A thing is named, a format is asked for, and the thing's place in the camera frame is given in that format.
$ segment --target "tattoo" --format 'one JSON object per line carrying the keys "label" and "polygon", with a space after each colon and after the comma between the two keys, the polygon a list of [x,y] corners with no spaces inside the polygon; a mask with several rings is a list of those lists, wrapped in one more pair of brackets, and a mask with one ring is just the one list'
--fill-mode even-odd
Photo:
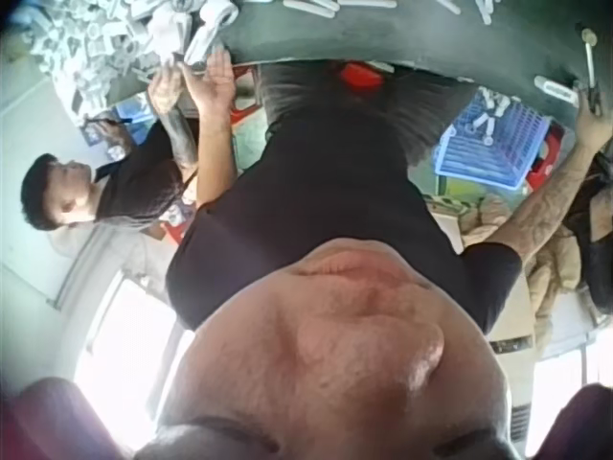
{"label": "tattoo", "polygon": [[170,137],[172,155],[181,168],[191,168],[198,162],[198,152],[192,131],[181,111],[174,107],[166,115],[159,115],[160,122]]}
{"label": "tattoo", "polygon": [[105,141],[109,147],[121,146],[126,155],[130,155],[135,145],[134,139],[132,139],[132,136],[130,136],[130,133],[124,125],[118,126],[114,134],[102,134],[102,140]]}
{"label": "tattoo", "polygon": [[488,241],[511,247],[527,262],[562,223],[593,157],[575,147],[549,180],[521,203]]}

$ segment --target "gray table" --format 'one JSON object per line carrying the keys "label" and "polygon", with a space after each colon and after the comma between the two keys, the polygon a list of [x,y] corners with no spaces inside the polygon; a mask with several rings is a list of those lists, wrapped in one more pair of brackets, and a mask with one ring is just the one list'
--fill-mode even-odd
{"label": "gray table", "polygon": [[[503,0],[493,24],[483,24],[472,0],[456,0],[461,15],[435,0],[399,0],[395,10],[343,7],[326,19],[272,4],[240,6],[237,21],[221,37],[235,63],[341,58],[405,64],[449,77],[467,77],[518,96],[545,115],[571,127],[576,110],[534,86],[542,75],[572,85],[587,80],[585,50],[576,31],[595,31],[598,80],[613,89],[611,0]],[[142,91],[136,80],[113,88],[112,101]]]}

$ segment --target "gray pants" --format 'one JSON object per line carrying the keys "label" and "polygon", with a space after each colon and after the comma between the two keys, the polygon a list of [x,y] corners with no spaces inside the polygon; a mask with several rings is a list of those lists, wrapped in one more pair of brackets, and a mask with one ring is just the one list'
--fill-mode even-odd
{"label": "gray pants", "polygon": [[397,134],[408,166],[417,165],[475,95],[476,85],[429,72],[396,67],[376,90],[352,90],[340,77],[340,61],[262,64],[256,75],[269,135],[284,117],[303,107],[344,107],[384,118]]}

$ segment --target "tattooed arm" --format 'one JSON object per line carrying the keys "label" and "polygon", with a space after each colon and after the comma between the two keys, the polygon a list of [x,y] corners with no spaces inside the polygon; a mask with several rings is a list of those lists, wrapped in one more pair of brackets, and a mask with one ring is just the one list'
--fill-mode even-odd
{"label": "tattooed arm", "polygon": [[585,95],[581,97],[576,134],[577,143],[568,157],[487,242],[509,246],[526,263],[555,233],[575,199],[595,154],[613,134],[613,122],[608,110],[599,115],[593,114]]}
{"label": "tattooed arm", "polygon": [[190,126],[181,111],[173,107],[168,113],[158,114],[158,117],[170,137],[172,156],[179,168],[194,168],[198,162],[198,152]]}
{"label": "tattooed arm", "polygon": [[149,84],[147,95],[149,104],[170,137],[176,164],[184,173],[191,175],[197,167],[198,155],[187,120],[176,107],[182,90],[181,70],[164,65]]}
{"label": "tattooed arm", "polygon": [[124,125],[112,120],[98,120],[95,123],[96,130],[109,147],[120,146],[126,155],[130,155],[134,140]]}

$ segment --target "black shirt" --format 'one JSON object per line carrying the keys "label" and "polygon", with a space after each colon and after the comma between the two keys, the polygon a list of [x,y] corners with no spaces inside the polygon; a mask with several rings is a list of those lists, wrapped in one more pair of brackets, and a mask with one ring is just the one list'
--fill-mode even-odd
{"label": "black shirt", "polygon": [[[197,139],[197,121],[189,124]],[[96,221],[122,227],[148,227],[185,191],[169,135],[159,121],[126,158],[99,168],[95,180],[106,176]]]}
{"label": "black shirt", "polygon": [[262,159],[196,214],[169,268],[172,305],[196,328],[232,295],[323,242],[390,244],[489,331],[520,270],[502,244],[458,256],[406,178],[394,133],[354,112],[285,119]]}

